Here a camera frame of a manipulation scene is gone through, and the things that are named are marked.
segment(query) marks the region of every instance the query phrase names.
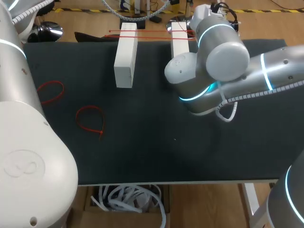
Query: blue led ring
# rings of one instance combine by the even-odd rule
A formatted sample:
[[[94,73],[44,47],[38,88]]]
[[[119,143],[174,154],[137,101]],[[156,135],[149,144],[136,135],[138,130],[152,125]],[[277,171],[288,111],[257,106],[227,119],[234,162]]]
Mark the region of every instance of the blue led ring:
[[[264,75],[266,84],[268,86],[268,89],[272,90],[272,86],[270,84],[270,81],[269,81],[269,78],[268,78],[268,74],[267,74],[267,70],[266,70],[266,66],[265,66],[264,53],[261,54],[261,65],[262,65],[262,71],[263,71],[263,75]]]
[[[288,201],[290,203],[290,206],[292,207],[292,209],[294,210],[295,214],[297,215],[297,217],[304,223],[304,218],[300,215],[300,213],[298,212],[298,210],[295,208],[294,203],[291,200],[291,197],[289,195],[289,190],[288,190],[288,185],[287,185],[287,179],[288,179],[288,174],[289,174],[289,170],[290,170],[291,166],[289,167],[287,173],[286,173],[286,177],[285,177],[285,189],[286,189],[286,195],[288,198]]]
[[[19,0],[15,0],[15,1],[13,2],[13,4],[11,4],[11,6],[9,7],[9,11],[11,11],[11,10],[17,5],[18,1],[19,1]]]
[[[8,41],[6,41],[6,40],[3,40],[3,39],[0,39],[0,44],[7,44],[7,45],[10,45],[10,46],[12,46],[12,47],[14,47],[14,48],[16,48],[16,49],[18,49],[23,55],[24,55],[24,57],[25,58],[27,58],[26,56],[25,56],[25,54],[24,54],[24,52],[22,51],[22,49],[21,48],[19,48],[18,46],[16,46],[16,45],[14,45],[13,43],[11,43],[11,42],[8,42]]]
[[[201,92],[199,95],[197,95],[197,96],[195,96],[195,97],[192,97],[192,98],[181,98],[181,97],[180,97],[180,100],[182,100],[182,101],[192,101],[192,100],[194,100],[194,99],[196,99],[196,98],[199,98],[200,96],[204,95],[204,94],[207,92],[207,90],[208,90],[209,88],[210,88],[210,86],[208,86],[206,89],[204,89],[203,92]]]

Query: black table mat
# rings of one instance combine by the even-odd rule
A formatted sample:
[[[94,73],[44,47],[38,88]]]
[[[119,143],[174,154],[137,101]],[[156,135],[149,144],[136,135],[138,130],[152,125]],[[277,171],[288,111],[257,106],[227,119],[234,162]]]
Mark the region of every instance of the black table mat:
[[[244,43],[251,56],[285,46]],[[303,149],[304,88],[241,101],[225,123],[214,113],[193,116],[170,88],[163,73],[169,42],[139,42],[132,89],[116,88],[116,49],[116,42],[25,46],[36,87],[50,80],[65,85],[63,97],[43,109],[76,160],[79,184],[276,179]],[[45,87],[40,99],[56,89]],[[104,111],[101,140],[75,122],[85,105]],[[82,113],[81,121],[101,129],[98,112]]]

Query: cardboard box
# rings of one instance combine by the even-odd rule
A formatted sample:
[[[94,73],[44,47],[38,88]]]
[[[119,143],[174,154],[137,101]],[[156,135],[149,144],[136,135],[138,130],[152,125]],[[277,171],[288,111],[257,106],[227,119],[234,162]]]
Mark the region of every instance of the cardboard box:
[[[162,198],[162,203],[165,208],[165,212],[170,213],[170,186],[169,185],[159,185],[159,187],[160,187],[161,193],[162,193],[161,198]],[[86,201],[85,201],[85,211],[109,213],[108,211],[103,211],[102,209],[100,209],[97,205],[95,205],[92,202],[91,196],[95,196],[96,199],[98,198],[98,197],[96,197],[98,195],[98,189],[99,189],[99,186],[88,187]],[[147,213],[148,214],[149,213],[161,213],[161,210],[159,207],[156,207],[156,208],[150,209]]]
[[[86,196],[88,187],[78,187],[74,201],[71,206],[71,211],[66,221],[67,228],[80,228],[82,215],[85,209]]]
[[[80,228],[159,228],[161,223],[158,213],[84,211]],[[166,228],[170,228],[170,214],[166,215]]]

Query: yellow-black hazard tape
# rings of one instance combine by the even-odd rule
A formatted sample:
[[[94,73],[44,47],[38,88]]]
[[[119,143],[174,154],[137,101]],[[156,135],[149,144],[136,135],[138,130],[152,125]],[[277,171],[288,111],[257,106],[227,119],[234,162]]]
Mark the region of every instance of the yellow-black hazard tape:
[[[304,13],[304,9],[234,9],[236,13]]]
[[[86,13],[89,13],[89,12],[92,12],[92,13],[108,13],[110,12],[110,10],[108,9],[70,9],[70,8],[53,8],[53,11],[55,11],[56,13],[60,13],[62,11],[72,11],[72,12],[86,12]],[[134,12],[134,11],[129,11],[129,10],[115,10],[115,12],[118,12],[118,13],[130,13],[130,12]],[[169,10],[164,10],[163,12],[161,12],[162,14],[172,14],[173,12],[172,11],[169,11]],[[179,11],[178,14],[184,14],[185,11]]]
[[[92,13],[108,13],[110,12],[108,9],[71,9],[71,8],[53,8],[53,10],[56,13],[62,12],[62,11],[73,11],[73,12],[92,12]],[[234,9],[236,13],[304,13],[304,9]],[[115,12],[119,13],[129,13],[131,11],[129,10],[115,10]],[[173,14],[173,11],[170,10],[164,10],[161,12],[161,14]],[[185,11],[179,11],[178,14],[184,14]]]

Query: table leg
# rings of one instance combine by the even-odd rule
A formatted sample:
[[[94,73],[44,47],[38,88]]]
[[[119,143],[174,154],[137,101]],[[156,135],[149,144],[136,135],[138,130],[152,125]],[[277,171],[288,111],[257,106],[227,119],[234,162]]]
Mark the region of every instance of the table leg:
[[[250,228],[263,228],[268,222],[267,217],[267,200],[257,209],[254,215],[249,220]]]
[[[263,228],[267,223],[266,205],[267,200],[260,207],[255,186],[253,183],[242,184],[246,208],[249,215],[249,226],[250,228]]]

